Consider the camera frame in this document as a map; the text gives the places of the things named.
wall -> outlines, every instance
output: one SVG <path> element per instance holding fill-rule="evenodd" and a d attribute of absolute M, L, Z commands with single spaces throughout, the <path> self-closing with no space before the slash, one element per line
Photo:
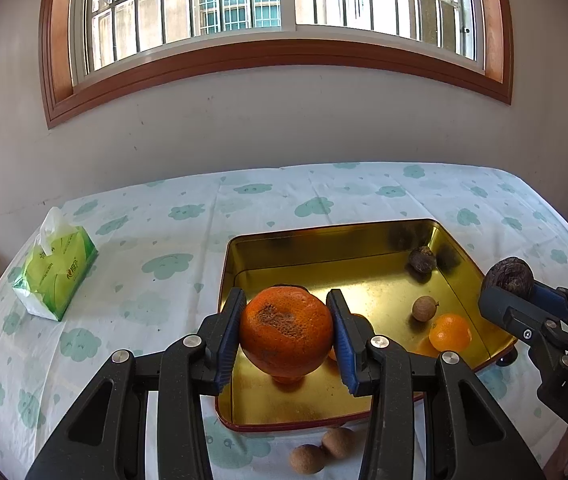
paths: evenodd
<path fill-rule="evenodd" d="M 415 76 L 281 67 L 138 92 L 49 131 L 37 61 L 40 0 L 0 0 L 0 272 L 52 205 L 238 168 L 341 160 L 494 166 L 568 216 L 568 0 L 510 1 L 510 107 Z"/>

tray rim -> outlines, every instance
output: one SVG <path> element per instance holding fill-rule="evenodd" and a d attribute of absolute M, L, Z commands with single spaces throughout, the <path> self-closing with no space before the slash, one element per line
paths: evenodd
<path fill-rule="evenodd" d="M 436 228 L 441 229 L 443 232 L 445 232 L 445 234 L 448 235 L 449 238 L 451 238 L 452 240 L 454 240 L 458 244 L 458 247 L 468 257 L 468 260 L 475 267 L 475 269 L 477 269 L 480 272 L 480 274 L 484 276 L 484 273 L 477 266 L 474 259 L 472 259 L 471 256 L 466 251 L 464 251 L 464 248 L 459 244 L 459 242 L 455 239 L 455 237 L 453 235 L 451 235 L 446 230 L 446 228 L 439 221 L 435 220 L 434 218 L 406 218 L 406 219 L 398 219 L 398 220 L 377 220 L 377 221 L 374 221 L 374 222 L 357 222 L 357 223 L 354 223 L 354 224 L 331 224 L 331 225 L 326 225 L 326 226 L 302 227 L 302 228 L 299 228 L 299 229 L 287 229 L 287 230 L 283 230 L 283 231 L 268 231 L 268 232 L 260 232 L 260 233 L 250 233 L 250 234 L 237 235 L 237 236 L 231 238 L 228 241 L 228 244 L 226 246 L 226 253 L 225 253 L 225 256 L 224 256 L 224 266 L 222 267 L 222 279 L 220 280 L 220 283 L 219 283 L 219 296 L 218 296 L 219 305 L 217 307 L 217 311 L 219 312 L 220 308 L 222 306 L 221 305 L 222 292 L 223 292 L 222 286 L 224 285 L 223 269 L 226 268 L 226 264 L 228 263 L 228 258 L 230 256 L 231 244 L 235 240 L 237 240 L 238 238 L 245 238 L 245 237 L 262 235 L 262 234 L 294 233 L 294 232 L 314 231 L 314 230 L 326 229 L 326 228 L 364 226 L 364 225 L 367 225 L 367 224 L 388 224 L 388 223 L 391 223 L 391 222 L 392 223 L 404 223 L 404 222 L 418 222 L 418 221 L 432 222 L 432 224 L 435 225 Z M 508 343 L 508 345 L 504 348 L 504 350 L 502 350 L 501 352 L 496 354 L 495 357 L 487 359 L 481 365 L 473 368 L 473 372 L 477 373 L 477 372 L 483 370 L 484 368 L 490 366 L 491 364 L 493 364 L 494 362 L 496 362 L 497 360 L 499 360 L 503 356 L 505 356 L 507 353 L 512 351 L 512 349 L 515 347 L 515 343 L 517 342 L 517 338 L 515 338 L 514 336 L 511 336 L 510 339 L 511 339 L 510 343 Z M 414 402 L 417 402 L 417 401 L 422 400 L 422 399 L 423 399 L 423 394 L 417 394 L 417 395 L 413 396 Z M 310 430 L 312 428 L 325 428 L 325 427 L 328 427 L 328 426 L 341 426 L 343 424 L 346 424 L 347 422 L 352 422 L 354 420 L 362 420 L 364 418 L 367 418 L 370 415 L 370 410 L 368 410 L 366 412 L 349 413 L 349 415 L 344 415 L 344 416 L 333 416 L 331 418 L 318 418 L 316 420 L 298 420 L 296 422 L 279 422 L 279 423 L 276 423 L 276 424 L 234 424 L 234 423 L 226 420 L 222 416 L 222 414 L 220 413 L 220 411 L 219 411 L 219 396 L 216 396 L 215 397 L 215 413 L 217 414 L 217 418 L 221 421 L 221 423 L 226 428 L 228 428 L 229 430 L 234 431 L 236 433 L 274 433 L 274 432 L 277 432 L 277 431 Z"/>

golden tray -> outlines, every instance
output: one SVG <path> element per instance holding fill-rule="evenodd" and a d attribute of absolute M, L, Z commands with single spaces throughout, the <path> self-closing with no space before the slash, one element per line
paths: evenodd
<path fill-rule="evenodd" d="M 407 266 L 412 249 L 428 245 L 438 268 L 424 277 Z M 430 322 L 411 316 L 413 302 L 432 296 L 437 316 L 464 316 L 473 334 L 461 352 L 478 369 L 509 351 L 515 338 L 485 320 L 477 299 L 484 275 L 453 237 L 430 219 L 372 222 L 243 235 L 228 244 L 219 309 L 234 286 L 250 301 L 278 283 L 305 286 L 325 301 L 340 288 L 354 314 L 366 316 L 375 333 L 410 352 L 436 356 Z M 278 431 L 341 424 L 364 418 L 370 397 L 355 398 L 331 359 L 298 384 L 283 385 L 237 352 L 230 383 L 216 400 L 221 421 L 235 431 Z"/>

tablecloth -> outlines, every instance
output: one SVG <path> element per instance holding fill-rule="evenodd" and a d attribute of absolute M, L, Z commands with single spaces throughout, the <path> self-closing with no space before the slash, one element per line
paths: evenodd
<path fill-rule="evenodd" d="M 486 272 L 506 256 L 524 258 L 536 279 L 568 287 L 568 224 L 522 180 L 490 168 L 389 162 L 232 171 L 152 182 L 65 203 L 99 256 L 62 322 L 30 316 L 10 282 L 31 246 L 0 279 L 0 469 L 21 480 L 97 369 L 120 348 L 157 352 L 195 332 L 217 310 L 228 240 L 240 234 L 330 224 L 434 218 Z M 544 463 L 566 425 L 536 397 L 539 373 L 520 345 L 510 367 L 482 381 Z M 203 397 L 216 479 L 288 479 L 288 453 L 318 444 L 321 431 L 242 435 Z M 156 479 L 157 395 L 149 400 L 147 478 Z M 317 477 L 357 477 L 359 450 Z M 423 478 L 423 410 L 416 405 L 415 478 Z"/>

screw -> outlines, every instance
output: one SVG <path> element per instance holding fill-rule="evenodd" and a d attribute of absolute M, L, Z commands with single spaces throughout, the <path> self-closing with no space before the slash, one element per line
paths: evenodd
<path fill-rule="evenodd" d="M 128 350 L 117 350 L 111 357 L 113 363 L 125 363 L 128 361 L 130 354 Z"/>
<path fill-rule="evenodd" d="M 200 338 L 200 336 L 195 335 L 195 334 L 191 334 L 191 335 L 187 335 L 184 338 L 184 346 L 187 346 L 188 348 L 195 348 L 196 346 L 199 346 L 202 344 L 202 338 Z"/>
<path fill-rule="evenodd" d="M 372 338 L 370 339 L 370 343 L 376 348 L 386 348 L 391 344 L 388 338 L 383 335 L 372 336 Z"/>
<path fill-rule="evenodd" d="M 447 365 L 456 365 L 459 363 L 459 355 L 455 352 L 444 352 L 442 354 L 442 361 Z"/>

